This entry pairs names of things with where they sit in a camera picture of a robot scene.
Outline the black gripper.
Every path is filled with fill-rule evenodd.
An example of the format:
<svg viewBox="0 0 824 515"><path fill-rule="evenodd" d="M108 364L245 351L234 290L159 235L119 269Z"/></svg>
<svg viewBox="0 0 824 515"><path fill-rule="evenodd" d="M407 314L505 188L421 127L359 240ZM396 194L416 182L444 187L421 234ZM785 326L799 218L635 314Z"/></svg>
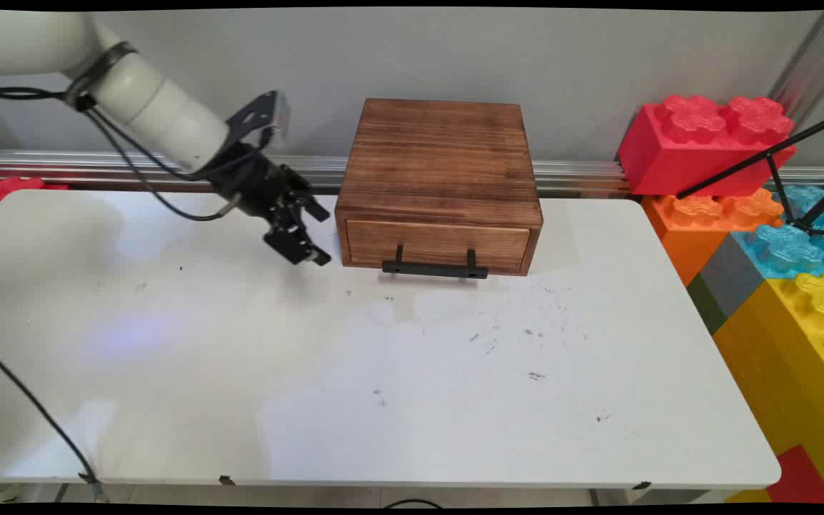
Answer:
<svg viewBox="0 0 824 515"><path fill-rule="evenodd" d="M212 161L210 184L228 201L239 195L236 208L246 215L269 222L263 241L291 264L326 266L333 259L312 242L301 220L306 212L323 222L330 212L312 195L304 176L291 167L272 163L256 147L239 142Z"/></svg>

